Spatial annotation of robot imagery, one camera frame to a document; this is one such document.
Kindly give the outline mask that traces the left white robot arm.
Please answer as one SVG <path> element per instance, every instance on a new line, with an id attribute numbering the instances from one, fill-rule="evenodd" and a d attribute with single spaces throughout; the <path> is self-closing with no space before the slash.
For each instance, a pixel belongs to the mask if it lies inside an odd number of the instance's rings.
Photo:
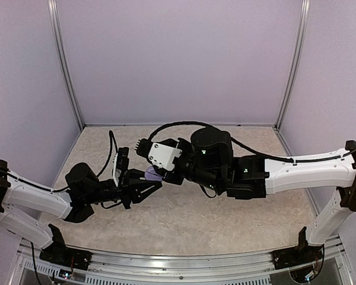
<path id="1" fill-rule="evenodd" d="M 43 225 L 20 207 L 51 214 L 70 223 L 82 223 L 93 215 L 92 204 L 113 201 L 126 209 L 138 204 L 162 187 L 146 180 L 142 171 L 122 172 L 118 179 L 100 180 L 86 163 L 76 164 L 65 176 L 68 187 L 57 191 L 12 174 L 0 160 L 0 226 L 37 245 L 58 264 L 71 259 L 59 229 Z"/>

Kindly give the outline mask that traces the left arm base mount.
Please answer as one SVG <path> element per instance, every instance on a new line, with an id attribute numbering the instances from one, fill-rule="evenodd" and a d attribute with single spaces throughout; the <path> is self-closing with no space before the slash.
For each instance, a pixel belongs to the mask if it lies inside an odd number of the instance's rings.
<path id="1" fill-rule="evenodd" d="M 48 226 L 52 232 L 52 243 L 41 250 L 39 258 L 52 264 L 87 271 L 92 253 L 66 246 L 61 231 L 52 224 Z"/>

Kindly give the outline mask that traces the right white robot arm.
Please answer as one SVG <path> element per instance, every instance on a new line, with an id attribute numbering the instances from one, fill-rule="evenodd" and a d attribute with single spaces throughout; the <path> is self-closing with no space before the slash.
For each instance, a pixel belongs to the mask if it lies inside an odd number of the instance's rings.
<path id="1" fill-rule="evenodd" d="M 165 182 L 184 180 L 217 195 L 240 200 L 264 198 L 300 188 L 332 186 L 335 192 L 311 225 L 298 235 L 292 259 L 305 263 L 352 213 L 356 212 L 356 142 L 311 156 L 275 157 L 258 152 L 236 157 L 236 141 L 228 132 L 206 126 L 190 140 L 165 140 L 152 144 L 157 156 L 152 164 Z"/>

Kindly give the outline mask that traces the purple round earbud case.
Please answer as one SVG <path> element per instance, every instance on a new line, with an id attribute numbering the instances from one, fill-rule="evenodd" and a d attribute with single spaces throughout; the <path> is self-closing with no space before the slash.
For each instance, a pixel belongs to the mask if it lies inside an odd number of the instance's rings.
<path id="1" fill-rule="evenodd" d="M 144 172 L 144 177 L 146 180 L 149 181 L 163 181 L 163 176 L 158 174 L 152 166 L 146 169 L 146 171 Z"/>

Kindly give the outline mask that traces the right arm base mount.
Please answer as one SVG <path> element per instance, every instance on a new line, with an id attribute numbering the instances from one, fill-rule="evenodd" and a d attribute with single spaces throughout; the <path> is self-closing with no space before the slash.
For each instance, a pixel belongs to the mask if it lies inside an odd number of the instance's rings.
<path id="1" fill-rule="evenodd" d="M 296 246 L 277 249 L 271 252 L 276 270 L 295 267 L 323 258 L 323 246 L 310 246 L 306 238 L 306 230 L 307 227 L 303 227 L 300 230 Z"/>

